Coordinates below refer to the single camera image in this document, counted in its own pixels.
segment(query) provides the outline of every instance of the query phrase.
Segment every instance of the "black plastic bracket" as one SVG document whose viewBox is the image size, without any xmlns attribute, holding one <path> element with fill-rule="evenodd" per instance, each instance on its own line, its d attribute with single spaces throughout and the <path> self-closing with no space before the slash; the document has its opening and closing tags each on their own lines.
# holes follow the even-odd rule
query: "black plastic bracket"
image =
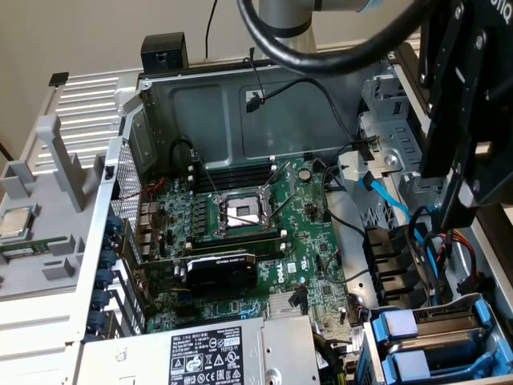
<svg viewBox="0 0 513 385">
<path fill-rule="evenodd" d="M 50 78 L 50 82 L 48 83 L 48 87 L 63 86 L 64 84 L 66 84 L 69 77 L 69 72 L 58 72 L 56 74 L 53 74 Z"/>
</svg>

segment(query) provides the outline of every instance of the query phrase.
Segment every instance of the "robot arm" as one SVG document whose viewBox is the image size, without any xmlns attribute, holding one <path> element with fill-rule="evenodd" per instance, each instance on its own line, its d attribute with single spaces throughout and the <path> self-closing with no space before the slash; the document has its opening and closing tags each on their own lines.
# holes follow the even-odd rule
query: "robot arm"
<svg viewBox="0 0 513 385">
<path fill-rule="evenodd" d="M 316 52 L 313 37 L 314 11 L 349 10 L 362 12 L 382 0 L 260 0 L 261 23 L 280 43 L 300 52 Z"/>
<path fill-rule="evenodd" d="M 348 73 L 375 63 L 414 33 L 438 3 L 439 0 L 416 0 L 385 30 L 365 43 L 342 52 L 312 55 L 278 41 L 258 17 L 252 0 L 237 0 L 240 15 L 258 47 L 274 62 L 299 74 Z"/>
</svg>

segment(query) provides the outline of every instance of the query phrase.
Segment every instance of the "metal mesh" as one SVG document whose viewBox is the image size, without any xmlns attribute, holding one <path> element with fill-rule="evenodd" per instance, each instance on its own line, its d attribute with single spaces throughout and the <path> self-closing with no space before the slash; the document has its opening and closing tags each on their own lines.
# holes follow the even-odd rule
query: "metal mesh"
<svg viewBox="0 0 513 385">
<path fill-rule="evenodd" d="M 123 142 L 121 151 L 119 153 L 119 167 L 118 177 L 119 183 L 119 197 L 130 197 L 131 195 L 137 194 L 141 191 L 141 183 L 139 181 L 139 175 L 135 169 L 134 158 L 131 155 L 130 146 L 127 141 Z M 130 226 L 133 229 L 137 229 L 137 220 L 139 218 L 139 202 L 140 194 L 127 199 L 118 199 L 112 201 L 112 209 L 115 215 L 122 219 L 128 219 Z"/>
<path fill-rule="evenodd" d="M 395 215 L 393 208 L 380 199 L 376 209 L 368 208 L 362 213 L 362 221 L 365 226 L 379 226 L 383 229 L 393 229 L 395 227 Z"/>
</svg>

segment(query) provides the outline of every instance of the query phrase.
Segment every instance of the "power supply label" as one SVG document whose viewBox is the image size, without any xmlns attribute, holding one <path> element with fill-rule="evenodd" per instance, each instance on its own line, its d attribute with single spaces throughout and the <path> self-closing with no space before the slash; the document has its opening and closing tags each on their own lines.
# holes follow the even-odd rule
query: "power supply label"
<svg viewBox="0 0 513 385">
<path fill-rule="evenodd" d="M 177 335 L 171 338 L 169 385 L 244 383 L 242 329 Z"/>
</svg>

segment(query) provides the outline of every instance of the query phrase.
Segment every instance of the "motherboard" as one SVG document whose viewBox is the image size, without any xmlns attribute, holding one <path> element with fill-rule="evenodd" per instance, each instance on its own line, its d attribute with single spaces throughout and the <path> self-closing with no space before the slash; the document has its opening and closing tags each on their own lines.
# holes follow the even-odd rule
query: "motherboard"
<svg viewBox="0 0 513 385">
<path fill-rule="evenodd" d="M 227 174 L 216 172 L 203 175 L 203 183 L 200 174 L 162 183 L 143 204 L 140 221 L 149 232 L 139 235 L 145 260 L 139 273 L 156 310 L 147 332 L 273 318 L 281 316 L 281 303 L 292 307 L 294 296 L 299 298 L 294 310 L 308 314 L 317 333 L 351 340 L 347 353 L 357 351 L 361 328 L 355 303 L 345 285 L 325 279 L 325 274 L 335 280 L 344 275 L 331 218 L 323 209 L 322 171 L 313 160 L 296 157 L 245 169 L 241 175 L 251 179 L 243 183 L 257 186 L 241 187 L 239 181 L 224 189 Z M 192 275 L 195 263 L 212 258 L 220 263 L 227 255 L 255 258 L 254 271 L 252 264 L 246 266 L 251 272 L 240 279 L 243 287 L 217 292 L 192 286 L 190 280 L 204 280 L 202 274 Z M 207 274 L 221 274 L 216 271 Z M 229 281 L 236 276 L 230 274 Z"/>
</svg>

